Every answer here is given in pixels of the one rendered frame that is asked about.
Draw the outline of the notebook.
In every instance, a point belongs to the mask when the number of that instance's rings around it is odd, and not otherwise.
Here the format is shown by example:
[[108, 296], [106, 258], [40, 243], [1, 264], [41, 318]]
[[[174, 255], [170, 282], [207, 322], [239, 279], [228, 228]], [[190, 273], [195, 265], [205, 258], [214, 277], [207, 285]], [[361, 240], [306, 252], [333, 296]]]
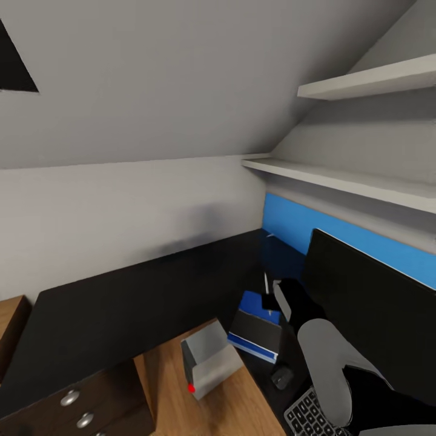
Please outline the notebook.
[[282, 327], [243, 310], [237, 310], [229, 334], [279, 355]]

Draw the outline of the monitor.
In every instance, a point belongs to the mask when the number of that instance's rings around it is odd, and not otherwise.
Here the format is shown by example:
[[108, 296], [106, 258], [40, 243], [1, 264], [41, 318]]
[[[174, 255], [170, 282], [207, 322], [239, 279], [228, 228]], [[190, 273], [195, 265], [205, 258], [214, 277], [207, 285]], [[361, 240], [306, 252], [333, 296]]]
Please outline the monitor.
[[318, 228], [300, 284], [392, 389], [436, 407], [436, 290]]

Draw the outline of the desktop computer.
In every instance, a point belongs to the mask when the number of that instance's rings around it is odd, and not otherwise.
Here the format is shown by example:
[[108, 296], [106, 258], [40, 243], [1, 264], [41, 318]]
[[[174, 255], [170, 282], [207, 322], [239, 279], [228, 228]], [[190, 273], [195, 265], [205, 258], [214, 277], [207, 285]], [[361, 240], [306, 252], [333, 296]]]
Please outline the desktop computer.
[[216, 320], [181, 341], [188, 390], [197, 401], [244, 365], [236, 348], [226, 341], [227, 337]]

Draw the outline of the folder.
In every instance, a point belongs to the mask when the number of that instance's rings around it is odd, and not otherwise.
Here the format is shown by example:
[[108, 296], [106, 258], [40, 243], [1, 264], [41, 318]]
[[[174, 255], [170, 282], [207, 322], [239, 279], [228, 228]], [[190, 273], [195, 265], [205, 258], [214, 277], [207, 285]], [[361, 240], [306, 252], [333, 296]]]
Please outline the folder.
[[[282, 322], [282, 314], [283, 312], [272, 310], [271, 312], [268, 310], [264, 310], [262, 308], [262, 295], [256, 294], [250, 291], [245, 291], [243, 294], [243, 298], [238, 307], [239, 310], [243, 310], [244, 312], [255, 315], [256, 317], [260, 317], [265, 319], [271, 323], [281, 325]], [[272, 364], [276, 363], [277, 355], [254, 345], [253, 343], [247, 342], [240, 337], [237, 337], [233, 334], [228, 334], [227, 340], [230, 345], [235, 346], [239, 349], [242, 349], [252, 355], [256, 355], [261, 359], [269, 361]]]

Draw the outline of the mouse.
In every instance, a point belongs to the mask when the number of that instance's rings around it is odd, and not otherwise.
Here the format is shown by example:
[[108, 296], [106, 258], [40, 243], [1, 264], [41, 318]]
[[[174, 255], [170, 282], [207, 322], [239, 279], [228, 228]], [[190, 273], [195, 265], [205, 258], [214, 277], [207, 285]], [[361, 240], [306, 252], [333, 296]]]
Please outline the mouse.
[[294, 373], [292, 369], [287, 365], [282, 365], [273, 370], [271, 379], [280, 390], [284, 390], [291, 384], [293, 376]]

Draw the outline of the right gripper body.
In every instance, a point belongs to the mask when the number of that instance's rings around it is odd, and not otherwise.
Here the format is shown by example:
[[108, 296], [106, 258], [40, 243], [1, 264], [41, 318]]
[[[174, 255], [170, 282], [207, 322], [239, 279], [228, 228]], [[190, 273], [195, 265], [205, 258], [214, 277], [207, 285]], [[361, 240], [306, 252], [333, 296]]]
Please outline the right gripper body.
[[279, 311], [282, 312], [282, 310], [280, 309], [280, 307], [278, 306], [278, 303], [274, 297], [274, 294], [263, 294], [262, 295], [262, 308], [264, 310], [268, 310], [268, 311]]

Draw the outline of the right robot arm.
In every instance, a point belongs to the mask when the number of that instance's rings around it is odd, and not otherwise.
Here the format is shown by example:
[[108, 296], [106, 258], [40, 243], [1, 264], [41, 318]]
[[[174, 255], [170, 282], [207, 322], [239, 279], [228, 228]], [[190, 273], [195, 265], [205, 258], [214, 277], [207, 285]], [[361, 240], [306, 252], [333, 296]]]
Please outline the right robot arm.
[[321, 409], [353, 436], [436, 436], [436, 407], [392, 389], [297, 279], [274, 281], [262, 308], [283, 312], [303, 351]]

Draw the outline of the keyboard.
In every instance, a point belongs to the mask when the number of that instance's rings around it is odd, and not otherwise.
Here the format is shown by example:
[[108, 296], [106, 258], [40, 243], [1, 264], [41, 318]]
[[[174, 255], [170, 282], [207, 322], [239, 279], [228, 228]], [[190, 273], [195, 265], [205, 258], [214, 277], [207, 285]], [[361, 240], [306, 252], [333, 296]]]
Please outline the keyboard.
[[314, 386], [284, 412], [284, 417], [295, 436], [353, 436], [328, 420]]

